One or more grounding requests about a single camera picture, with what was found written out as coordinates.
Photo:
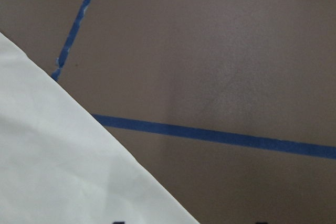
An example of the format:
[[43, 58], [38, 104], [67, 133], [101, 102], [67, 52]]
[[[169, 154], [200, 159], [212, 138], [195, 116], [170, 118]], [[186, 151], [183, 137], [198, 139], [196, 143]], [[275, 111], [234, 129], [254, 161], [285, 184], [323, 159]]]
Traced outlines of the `cream long-sleeve printed shirt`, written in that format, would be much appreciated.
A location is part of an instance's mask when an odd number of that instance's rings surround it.
[[1, 36], [1, 223], [196, 223], [96, 119]]

